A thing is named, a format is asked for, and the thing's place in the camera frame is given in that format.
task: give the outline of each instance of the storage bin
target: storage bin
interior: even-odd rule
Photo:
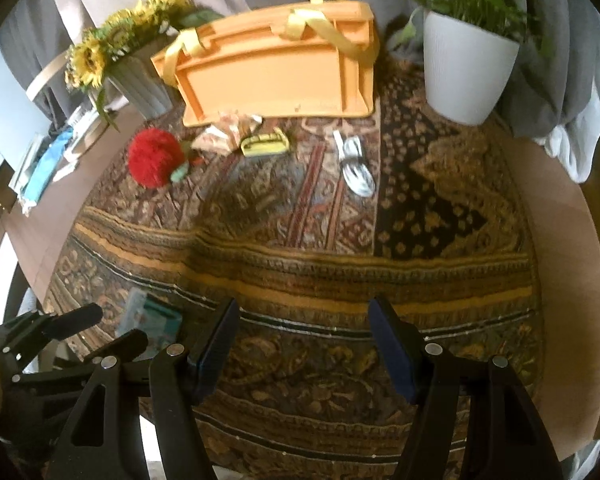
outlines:
[[[173,74],[165,73],[169,49]],[[336,0],[222,18],[183,31],[152,61],[166,82],[177,83],[187,103],[184,125],[198,126],[228,112],[368,116],[377,56],[370,7]]]

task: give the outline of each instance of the artificial sunflower bouquet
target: artificial sunflower bouquet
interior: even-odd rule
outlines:
[[[112,124],[104,109],[103,81],[112,65],[133,54],[157,36],[198,26],[220,17],[209,9],[198,9],[192,0],[139,0],[133,9],[110,15],[97,28],[88,28],[82,42],[67,53],[64,80],[70,89],[80,89],[91,96],[100,115]]]

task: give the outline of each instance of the gray planter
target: gray planter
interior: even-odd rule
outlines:
[[[167,113],[180,99],[177,90],[160,79],[151,56],[169,43],[160,37],[126,56],[109,70],[108,77],[129,102],[144,116],[153,119]]]

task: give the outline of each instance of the potted plant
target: potted plant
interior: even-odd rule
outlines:
[[[415,0],[425,9],[424,72],[427,102],[461,124],[481,124],[498,102],[520,43],[539,38],[538,20],[516,0]],[[413,17],[400,42],[415,36]],[[546,42],[540,49],[547,50]]]
[[[220,17],[196,8],[191,0],[138,1],[133,9],[114,12],[100,27],[83,32],[82,42],[68,51],[67,86],[88,93],[109,124],[104,109],[107,78],[145,118],[165,113],[172,106],[172,92],[155,73],[150,57],[170,42],[169,30],[197,27]]]

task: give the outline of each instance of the gray curtain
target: gray curtain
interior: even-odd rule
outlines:
[[[19,0],[0,27],[0,50],[24,89],[71,44],[54,0]],[[61,72],[34,102],[58,129],[83,99],[81,92],[69,93]]]
[[[246,1],[253,9],[301,0]],[[406,47],[394,48],[395,33],[415,8],[414,2],[363,1],[370,4],[378,31],[392,54],[421,61],[422,41],[418,38]],[[549,136],[557,125],[575,121],[592,97],[594,74],[600,69],[600,17],[589,0],[520,0],[520,4],[542,20],[543,33],[554,46],[554,55],[551,59],[542,58],[531,42],[521,47],[499,111],[516,136],[539,140]],[[599,134],[600,130],[571,129],[574,137],[570,143],[571,153],[567,153],[565,160],[560,158],[561,162],[568,168],[570,157],[587,159],[584,163],[578,160],[571,168],[570,175],[574,180],[584,180],[589,174],[593,147]]]

